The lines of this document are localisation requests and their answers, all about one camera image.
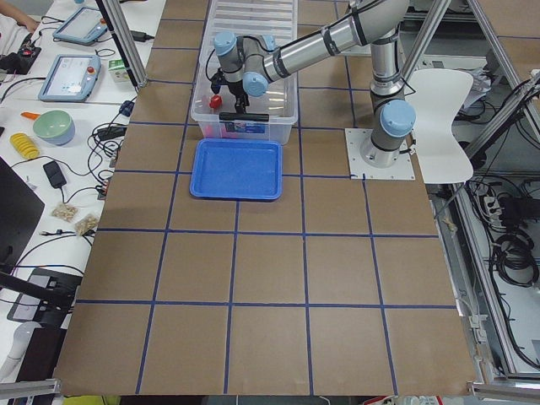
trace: person's hand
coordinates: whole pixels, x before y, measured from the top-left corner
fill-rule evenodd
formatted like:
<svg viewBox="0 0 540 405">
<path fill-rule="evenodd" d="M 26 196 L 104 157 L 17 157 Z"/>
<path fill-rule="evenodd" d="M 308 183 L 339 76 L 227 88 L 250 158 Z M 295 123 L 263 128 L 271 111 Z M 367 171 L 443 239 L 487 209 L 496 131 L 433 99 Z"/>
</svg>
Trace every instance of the person's hand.
<svg viewBox="0 0 540 405">
<path fill-rule="evenodd" d="M 39 25 L 40 23 L 38 23 L 37 21 L 33 20 L 33 19 L 28 19 L 28 21 L 26 22 L 26 24 L 24 24 L 26 26 L 26 29 L 31 33 L 31 34 L 34 34 L 35 33 L 35 30 L 37 30 L 37 26 Z"/>
</svg>

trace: white desk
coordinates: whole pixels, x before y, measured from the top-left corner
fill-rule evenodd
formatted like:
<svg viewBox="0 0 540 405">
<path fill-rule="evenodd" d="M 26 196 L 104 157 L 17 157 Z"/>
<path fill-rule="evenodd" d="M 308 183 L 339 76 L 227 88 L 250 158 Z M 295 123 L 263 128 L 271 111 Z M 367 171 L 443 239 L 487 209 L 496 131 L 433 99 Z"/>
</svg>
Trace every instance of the white desk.
<svg viewBox="0 0 540 405">
<path fill-rule="evenodd" d="M 83 5 L 95 7 L 95 2 L 86 1 Z M 162 13 L 165 0 L 148 0 L 147 2 L 133 2 L 122 5 L 127 21 L 132 30 L 144 31 L 152 36 L 155 35 L 159 17 Z M 65 19 L 74 13 L 81 5 L 77 5 L 73 0 L 56 0 L 51 6 L 47 15 L 59 19 Z M 41 25 L 38 29 L 45 27 L 54 27 L 55 24 Z M 120 55 L 117 52 L 116 45 L 113 40 L 108 40 L 104 43 L 94 44 L 93 46 L 80 46 L 67 42 L 55 42 L 52 40 L 53 30 L 43 31 L 43 36 L 38 41 L 38 46 L 42 47 L 41 54 L 31 68 L 29 75 L 26 77 L 46 76 L 51 68 L 52 61 L 58 54 L 93 54 L 96 49 L 111 48 L 116 51 L 112 59 L 119 59 Z M 137 48 L 143 63 L 149 59 L 152 42 L 137 43 Z M 92 95 L 85 103 L 45 103 L 37 100 L 37 94 L 41 88 L 42 81 L 23 83 L 13 89 L 5 101 L 0 105 L 0 125 L 5 127 L 4 134 L 0 137 L 0 156 L 10 165 L 22 161 L 18 152 L 14 150 L 9 142 L 9 137 L 16 132 L 24 132 L 28 134 L 35 142 L 40 150 L 40 155 L 51 156 L 55 159 L 62 160 L 68 163 L 71 168 L 78 173 L 87 173 L 87 158 L 90 153 L 86 140 L 91 134 L 91 131 L 97 125 L 109 122 L 118 112 L 118 105 L 124 100 L 130 100 L 135 96 L 135 91 L 129 82 L 115 83 L 111 75 L 107 72 L 107 60 L 110 58 L 102 58 L 102 71 L 100 78 L 94 88 Z M 20 80 L 24 76 L 15 78 L 14 81 Z M 8 86 L 5 84 L 0 89 L 0 94 Z M 31 111 L 36 113 L 44 113 L 48 110 L 65 110 L 73 118 L 75 122 L 75 137 L 72 141 L 64 146 L 57 147 L 41 141 L 34 135 L 32 126 L 33 121 L 20 116 L 22 111 Z M 128 119 L 120 116 L 116 122 L 128 123 Z M 73 224 L 83 218 L 86 214 L 92 213 L 99 216 L 103 208 L 103 202 L 97 200 L 95 191 L 80 192 L 70 202 L 78 208 L 78 214 L 73 219 L 73 224 L 67 223 L 61 219 L 56 219 L 51 216 L 52 209 L 62 200 L 62 196 L 58 190 L 52 189 L 43 171 L 43 164 L 48 162 L 48 159 L 38 159 L 35 161 L 17 165 L 14 170 L 19 176 L 28 179 L 31 184 L 36 186 L 35 193 L 45 203 L 45 210 L 41 216 L 35 233 L 33 234 L 30 243 L 23 252 L 23 255 L 33 246 L 48 240 L 50 236 L 41 236 L 39 232 L 42 230 L 54 232 L 55 230 L 73 230 Z M 94 157 L 91 160 L 91 166 L 94 168 L 98 160 Z M 74 175 L 64 165 L 60 164 L 62 173 L 66 177 L 67 185 L 63 188 L 66 198 L 69 198 L 75 191 L 87 187 L 95 186 L 96 180 L 92 175 L 80 177 Z M 109 160 L 104 159 L 103 163 L 94 171 L 108 169 Z M 23 265 L 43 265 L 43 264 L 65 264 L 74 266 L 84 270 L 88 260 L 90 246 L 88 242 L 80 237 L 67 238 L 59 241 L 54 241 L 36 251 L 32 252 L 21 264 Z M 77 274 L 74 270 L 65 268 L 52 268 L 58 272 Z M 17 271 L 18 277 L 27 279 L 31 273 L 31 268 L 20 268 Z M 2 289 L 0 298 L 3 300 L 13 301 L 17 298 L 18 293 Z M 5 359 L 13 340 L 13 332 L 19 325 L 18 322 L 8 321 L 8 314 L 11 304 L 0 302 L 0 363 Z M 69 317 L 64 322 L 64 327 L 67 326 Z M 17 367 L 12 375 L 6 381 L 14 381 L 19 372 Z"/>
<path fill-rule="evenodd" d="M 81 6 L 97 8 L 96 3 L 92 0 L 87 0 L 82 5 L 76 4 L 73 0 L 57 0 L 52 4 L 47 12 L 47 16 L 57 19 L 66 19 L 75 13 Z M 126 21 L 129 24 L 130 29 L 146 32 L 151 36 L 155 36 L 158 29 L 159 16 L 161 15 L 164 6 L 165 0 L 128 2 L 122 4 L 122 11 L 126 15 Z M 59 24 L 41 24 L 37 31 L 42 30 L 43 28 L 57 27 L 58 25 Z M 94 54 L 95 51 L 99 49 L 110 48 L 114 50 L 116 54 L 111 57 L 101 58 L 100 76 L 98 77 L 92 94 L 86 100 L 86 103 L 120 105 L 124 100 L 130 100 L 136 95 L 131 82 L 116 83 L 109 72 L 107 72 L 109 60 L 121 59 L 116 44 L 112 39 L 105 42 L 94 43 L 92 46 L 83 46 L 64 41 L 54 41 L 52 39 L 53 32 L 54 30 L 44 30 L 42 32 L 42 37 L 36 42 L 36 45 L 42 48 L 41 54 L 35 60 L 34 65 L 30 69 L 30 73 L 25 77 L 45 77 L 49 73 L 52 63 L 57 55 L 89 55 Z M 106 38 L 111 38 L 109 32 L 102 35 L 100 41 L 103 41 Z M 146 65 L 150 57 L 152 41 L 136 42 L 136 46 L 143 64 Z M 24 76 L 19 76 L 15 78 L 14 81 L 22 78 L 24 78 Z M 37 100 L 37 95 L 40 92 L 42 84 L 43 81 L 21 84 L 20 86 L 13 88 L 13 93 L 8 97 L 20 100 Z"/>
</svg>

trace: yellow coiled object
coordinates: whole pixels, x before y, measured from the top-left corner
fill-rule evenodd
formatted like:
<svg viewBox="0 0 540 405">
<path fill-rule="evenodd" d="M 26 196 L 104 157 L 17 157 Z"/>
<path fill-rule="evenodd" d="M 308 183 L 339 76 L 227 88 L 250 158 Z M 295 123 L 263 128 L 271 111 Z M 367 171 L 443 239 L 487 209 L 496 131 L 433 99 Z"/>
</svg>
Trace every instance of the yellow coiled object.
<svg viewBox="0 0 540 405">
<path fill-rule="evenodd" d="M 25 159 L 35 159 L 40 155 L 40 151 L 35 146 L 34 141 L 28 138 L 25 133 L 15 133 L 9 139 L 13 147 Z"/>
</svg>

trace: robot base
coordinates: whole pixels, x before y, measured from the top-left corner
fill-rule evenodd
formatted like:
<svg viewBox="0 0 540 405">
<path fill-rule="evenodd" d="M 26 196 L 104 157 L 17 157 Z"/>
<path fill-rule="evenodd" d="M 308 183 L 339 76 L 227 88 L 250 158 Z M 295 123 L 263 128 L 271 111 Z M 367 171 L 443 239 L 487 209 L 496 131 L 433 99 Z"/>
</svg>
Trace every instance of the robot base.
<svg viewBox="0 0 540 405">
<path fill-rule="evenodd" d="M 360 154 L 360 146 L 366 138 L 371 136 L 371 131 L 371 129 L 363 128 L 345 130 L 351 179 L 362 180 L 365 177 L 371 180 L 414 180 L 413 164 L 409 154 L 399 154 L 395 163 L 385 169 L 374 167 L 364 160 Z M 401 149 L 407 148 L 407 144 L 403 142 Z"/>
</svg>

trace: green bowl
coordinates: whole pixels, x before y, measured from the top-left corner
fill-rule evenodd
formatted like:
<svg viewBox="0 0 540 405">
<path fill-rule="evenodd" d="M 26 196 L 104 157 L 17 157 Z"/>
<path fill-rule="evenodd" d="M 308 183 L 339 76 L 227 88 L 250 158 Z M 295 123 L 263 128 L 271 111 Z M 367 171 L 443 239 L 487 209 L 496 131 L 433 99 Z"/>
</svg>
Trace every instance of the green bowl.
<svg viewBox="0 0 540 405">
<path fill-rule="evenodd" d="M 75 124 L 72 117 L 62 110 L 41 114 L 34 122 L 35 134 L 53 145 L 63 145 L 73 139 Z"/>
</svg>

